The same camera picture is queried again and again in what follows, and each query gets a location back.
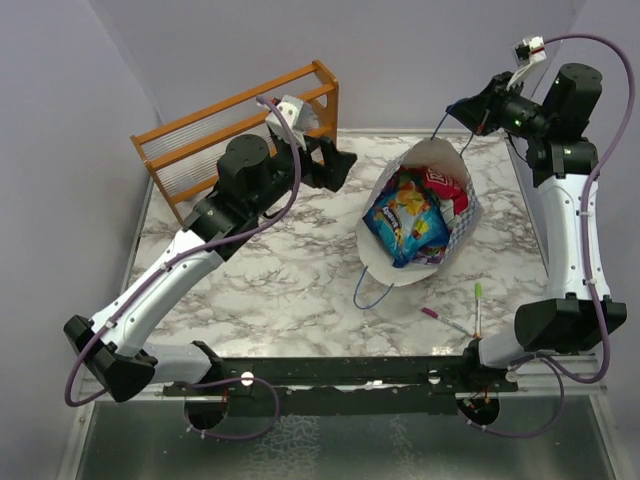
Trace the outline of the purple marker pen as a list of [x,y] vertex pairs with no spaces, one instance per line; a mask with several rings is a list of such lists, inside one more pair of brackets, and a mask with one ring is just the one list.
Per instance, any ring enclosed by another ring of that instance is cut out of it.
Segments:
[[450,328],[453,328],[454,330],[462,333],[463,335],[466,335],[467,337],[473,338],[474,334],[472,332],[470,332],[468,329],[466,329],[464,326],[460,325],[459,323],[449,319],[446,316],[443,316],[439,313],[437,313],[436,311],[428,308],[428,307],[422,307],[421,308],[421,312],[424,313],[425,315],[429,316],[432,319],[435,319],[441,323],[443,323],[444,325],[449,326]]

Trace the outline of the red pink snack bag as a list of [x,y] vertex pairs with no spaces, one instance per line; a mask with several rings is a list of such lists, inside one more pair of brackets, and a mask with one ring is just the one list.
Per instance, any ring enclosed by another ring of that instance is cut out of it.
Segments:
[[469,205],[466,191],[457,181],[430,167],[425,167],[422,174],[423,186],[441,200],[451,200],[455,215],[464,212]]

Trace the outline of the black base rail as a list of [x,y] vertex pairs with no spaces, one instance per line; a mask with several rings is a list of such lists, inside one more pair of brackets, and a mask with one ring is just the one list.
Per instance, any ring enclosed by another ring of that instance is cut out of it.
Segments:
[[480,365],[476,352],[454,356],[217,357],[194,386],[163,389],[193,413],[230,416],[453,415],[459,396],[517,391],[504,369]]

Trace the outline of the blue checkered paper bag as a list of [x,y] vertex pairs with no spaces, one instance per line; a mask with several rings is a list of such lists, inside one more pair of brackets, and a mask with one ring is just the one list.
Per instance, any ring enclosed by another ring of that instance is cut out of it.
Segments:
[[482,217],[465,150],[438,132],[387,164],[356,223],[363,269],[353,303],[360,310],[450,266]]

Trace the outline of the orange wooden rack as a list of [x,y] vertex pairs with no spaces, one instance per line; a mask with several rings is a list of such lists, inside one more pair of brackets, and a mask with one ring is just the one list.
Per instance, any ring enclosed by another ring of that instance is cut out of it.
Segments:
[[259,95],[273,101],[285,95],[301,99],[313,112],[306,133],[337,137],[339,82],[319,60],[132,136],[139,157],[179,222],[195,199],[216,183],[217,161],[231,139],[245,133],[269,138],[268,109],[256,102]]

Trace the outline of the blue gummy snack bag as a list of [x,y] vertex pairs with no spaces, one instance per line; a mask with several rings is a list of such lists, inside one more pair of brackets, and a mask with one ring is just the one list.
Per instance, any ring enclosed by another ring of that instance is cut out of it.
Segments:
[[446,247],[449,242],[439,207],[414,180],[399,180],[385,188],[363,220],[391,256],[395,268],[410,263],[420,249]]

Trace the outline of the purple snack bag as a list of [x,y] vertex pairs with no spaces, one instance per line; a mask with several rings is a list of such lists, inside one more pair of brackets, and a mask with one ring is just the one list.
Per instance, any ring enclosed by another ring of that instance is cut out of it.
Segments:
[[446,255],[446,250],[445,246],[425,247],[416,253],[413,262],[422,265],[439,265]]

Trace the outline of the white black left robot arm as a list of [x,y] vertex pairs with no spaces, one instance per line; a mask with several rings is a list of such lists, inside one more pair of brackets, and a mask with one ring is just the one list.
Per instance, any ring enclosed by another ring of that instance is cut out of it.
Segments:
[[154,345],[159,322],[202,278],[252,236],[284,216],[266,212],[300,185],[338,191],[357,156],[329,137],[287,144],[254,134],[232,139],[218,161],[218,180],[156,262],[121,296],[90,318],[75,315],[63,331],[104,392],[124,402],[152,384],[189,384],[206,395],[220,385],[220,361],[202,341]]

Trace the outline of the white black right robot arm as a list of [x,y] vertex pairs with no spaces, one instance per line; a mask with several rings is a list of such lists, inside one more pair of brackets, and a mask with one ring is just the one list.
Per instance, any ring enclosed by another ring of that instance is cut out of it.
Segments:
[[511,329],[476,341],[478,357],[460,365],[459,378],[467,389],[481,391],[494,381],[495,368],[530,358],[558,366],[557,354],[600,346],[601,366],[593,376],[559,369],[576,382],[597,383],[610,365],[610,335],[627,318],[625,304],[611,298],[600,260],[596,199],[604,159],[584,135],[602,76],[584,64],[565,64],[540,104],[523,97],[513,78],[511,72],[495,75],[449,113],[480,136],[502,129],[526,141],[525,161],[545,215],[546,297],[520,306]]

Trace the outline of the green marker pen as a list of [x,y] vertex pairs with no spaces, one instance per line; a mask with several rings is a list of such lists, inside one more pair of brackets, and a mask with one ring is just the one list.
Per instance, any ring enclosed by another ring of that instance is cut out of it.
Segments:
[[475,323],[474,323],[474,337],[482,337],[482,297],[483,289],[480,282],[477,282],[474,286],[475,297]]

